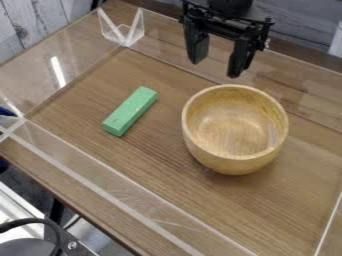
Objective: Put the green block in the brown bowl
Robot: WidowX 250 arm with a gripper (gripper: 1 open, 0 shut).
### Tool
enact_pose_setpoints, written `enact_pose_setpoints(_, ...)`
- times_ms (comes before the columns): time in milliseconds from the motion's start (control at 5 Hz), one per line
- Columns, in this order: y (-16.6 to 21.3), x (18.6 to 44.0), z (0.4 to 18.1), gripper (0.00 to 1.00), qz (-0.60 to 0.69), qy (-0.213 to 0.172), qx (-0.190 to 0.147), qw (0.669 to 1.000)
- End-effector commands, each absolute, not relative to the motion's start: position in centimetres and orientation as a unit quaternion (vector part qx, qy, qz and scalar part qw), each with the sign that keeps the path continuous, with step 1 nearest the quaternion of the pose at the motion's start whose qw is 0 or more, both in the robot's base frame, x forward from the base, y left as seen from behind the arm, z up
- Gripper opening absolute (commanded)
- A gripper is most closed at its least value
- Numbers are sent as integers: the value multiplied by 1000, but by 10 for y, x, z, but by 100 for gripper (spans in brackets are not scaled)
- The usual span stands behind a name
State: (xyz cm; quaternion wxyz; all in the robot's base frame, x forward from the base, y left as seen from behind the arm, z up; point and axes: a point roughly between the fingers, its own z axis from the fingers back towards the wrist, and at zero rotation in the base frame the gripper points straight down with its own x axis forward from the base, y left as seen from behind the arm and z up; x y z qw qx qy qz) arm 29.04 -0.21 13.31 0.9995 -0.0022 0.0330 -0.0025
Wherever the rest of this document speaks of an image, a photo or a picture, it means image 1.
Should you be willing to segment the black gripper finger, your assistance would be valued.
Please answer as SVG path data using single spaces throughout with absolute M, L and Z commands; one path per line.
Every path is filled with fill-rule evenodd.
M 209 36 L 201 24 L 189 17 L 184 18 L 183 27 L 187 56 L 191 63 L 197 64 L 207 57 Z
M 237 78 L 241 72 L 249 67 L 255 56 L 255 43 L 247 38 L 235 40 L 233 51 L 228 59 L 227 76 Z

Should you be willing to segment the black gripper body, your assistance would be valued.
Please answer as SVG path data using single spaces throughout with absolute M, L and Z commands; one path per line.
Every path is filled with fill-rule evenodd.
M 181 0 L 179 22 L 189 43 L 199 43 L 209 34 L 227 40 L 245 39 L 256 50 L 268 44 L 273 19 L 253 6 L 253 0 Z

